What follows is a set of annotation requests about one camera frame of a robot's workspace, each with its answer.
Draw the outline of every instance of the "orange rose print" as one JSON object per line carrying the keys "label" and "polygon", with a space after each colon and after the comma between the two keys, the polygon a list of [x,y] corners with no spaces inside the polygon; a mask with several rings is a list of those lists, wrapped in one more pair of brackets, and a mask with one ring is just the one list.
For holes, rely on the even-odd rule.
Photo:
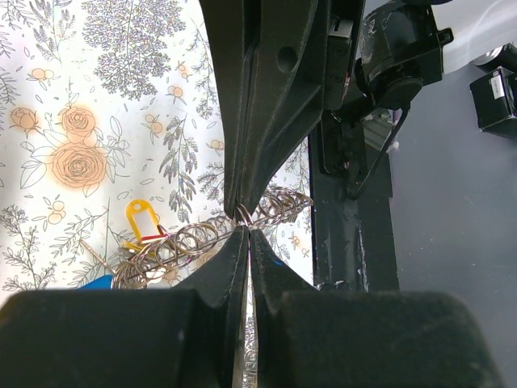
{"label": "orange rose print", "polygon": [[187,67],[185,66],[185,61],[178,61],[178,65],[176,66],[176,70],[181,72],[181,78],[186,79],[188,82],[188,78],[192,76],[192,74],[188,73]]}
{"label": "orange rose print", "polygon": [[300,238],[298,236],[296,236],[294,234],[294,232],[292,232],[291,237],[289,239],[291,240],[292,248],[294,250],[296,250],[296,247],[298,247],[300,245],[300,242],[301,242]]}
{"label": "orange rose print", "polygon": [[167,91],[169,92],[167,95],[172,95],[174,97],[174,103],[176,103],[176,99],[178,99],[187,105],[183,99],[183,89],[181,87],[172,85],[167,88]]}
{"label": "orange rose print", "polygon": [[31,131],[38,131],[38,120],[36,119],[36,112],[27,108],[16,108],[11,112],[11,120],[13,120],[13,127],[18,127],[25,131],[27,137]]}
{"label": "orange rose print", "polygon": [[207,143],[208,148],[212,148],[215,151],[223,151],[225,150],[225,143],[218,140],[212,140],[210,144]]}
{"label": "orange rose print", "polygon": [[59,112],[61,125],[66,136],[73,143],[83,142],[89,147],[97,144],[94,115],[87,109],[70,107]]}
{"label": "orange rose print", "polygon": [[202,253],[200,257],[195,260],[197,268],[200,268],[203,264],[207,263],[218,251],[218,248],[212,248],[210,251]]}
{"label": "orange rose print", "polygon": [[181,276],[181,274],[179,274],[179,268],[177,268],[177,269],[173,269],[173,270],[168,271],[163,276],[163,279],[167,280],[169,285],[176,285],[181,280],[183,280],[183,276]]}
{"label": "orange rose print", "polygon": [[34,69],[29,74],[28,79],[34,80],[34,81],[46,81],[48,79],[54,79],[54,72],[51,70],[43,70],[43,69]]}
{"label": "orange rose print", "polygon": [[99,184],[106,176],[106,157],[98,149],[83,143],[68,143],[53,153],[52,171],[70,188]]}
{"label": "orange rose print", "polygon": [[56,200],[52,204],[52,213],[48,216],[47,221],[51,225],[56,225],[65,217],[65,204],[61,200]]}
{"label": "orange rose print", "polygon": [[158,123],[157,119],[158,117],[154,117],[153,115],[145,116],[145,121],[149,123],[149,125],[146,125],[146,127],[158,135],[161,131],[163,131],[163,125]]}

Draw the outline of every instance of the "gray wall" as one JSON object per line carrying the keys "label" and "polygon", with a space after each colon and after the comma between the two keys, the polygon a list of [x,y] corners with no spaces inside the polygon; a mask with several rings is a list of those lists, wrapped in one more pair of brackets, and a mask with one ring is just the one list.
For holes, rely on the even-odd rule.
{"label": "gray wall", "polygon": [[[368,13],[382,4],[367,2]],[[473,312],[517,386],[517,142],[481,133],[467,66],[427,86],[391,153],[401,289],[444,291]]]}

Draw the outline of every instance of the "yellow key tag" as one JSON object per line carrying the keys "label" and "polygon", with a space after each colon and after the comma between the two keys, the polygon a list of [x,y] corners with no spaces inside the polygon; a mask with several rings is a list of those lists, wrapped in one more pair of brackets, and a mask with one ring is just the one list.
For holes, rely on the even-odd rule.
{"label": "yellow key tag", "polygon": [[128,251],[139,252],[142,250],[142,246],[133,244],[132,242],[125,241],[125,240],[122,240],[120,242],[120,246],[123,247],[124,249],[127,249]]}
{"label": "yellow key tag", "polygon": [[153,207],[146,200],[134,200],[126,208],[126,217],[139,243],[147,238],[161,236]]}

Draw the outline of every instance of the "blue object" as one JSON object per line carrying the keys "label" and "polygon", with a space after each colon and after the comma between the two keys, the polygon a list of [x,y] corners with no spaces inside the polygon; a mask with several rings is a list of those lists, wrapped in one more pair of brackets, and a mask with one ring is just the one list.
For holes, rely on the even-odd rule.
{"label": "blue object", "polygon": [[99,279],[95,279],[94,281],[88,283],[87,285],[83,285],[80,289],[110,289],[112,279],[112,275],[104,275]]}

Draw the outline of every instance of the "black cable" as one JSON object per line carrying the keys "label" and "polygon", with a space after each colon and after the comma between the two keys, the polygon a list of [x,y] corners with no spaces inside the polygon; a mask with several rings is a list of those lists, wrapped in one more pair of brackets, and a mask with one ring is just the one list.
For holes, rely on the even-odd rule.
{"label": "black cable", "polygon": [[395,137],[397,136],[398,132],[401,130],[401,127],[404,124],[404,121],[406,121],[409,113],[410,113],[410,105],[408,105],[406,108],[402,109],[402,115],[401,115],[400,120],[398,121],[397,125],[395,125],[395,127],[393,127],[393,129],[389,133],[388,137],[386,137],[385,143],[382,145],[382,148],[380,149],[379,154],[377,155],[377,158],[373,162],[372,167],[368,171],[366,178],[364,178],[363,182],[357,188],[355,188],[350,183],[348,184],[347,198],[349,200],[357,200],[363,194],[364,190],[366,190],[366,188],[370,184],[370,181],[372,180],[373,176],[377,172],[380,162],[382,162],[382,158],[388,152],[388,148],[392,145],[393,140],[395,140]]}

